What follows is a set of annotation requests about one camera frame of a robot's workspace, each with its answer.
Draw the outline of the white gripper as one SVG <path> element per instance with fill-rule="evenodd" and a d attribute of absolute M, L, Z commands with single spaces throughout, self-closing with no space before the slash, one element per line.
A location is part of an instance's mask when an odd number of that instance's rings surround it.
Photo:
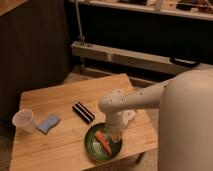
<path fill-rule="evenodd" d="M 107 114 L 105 120 L 106 130 L 114 143 L 122 139 L 122 115 L 119 113 Z"/>

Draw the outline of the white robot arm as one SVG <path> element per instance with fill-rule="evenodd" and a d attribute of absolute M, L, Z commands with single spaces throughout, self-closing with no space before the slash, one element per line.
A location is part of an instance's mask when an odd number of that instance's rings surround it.
<path fill-rule="evenodd" d="M 187 71 L 128 95 L 115 90 L 99 102 L 115 140 L 126 110 L 150 108 L 159 110 L 158 171 L 213 171 L 213 69 Z"/>

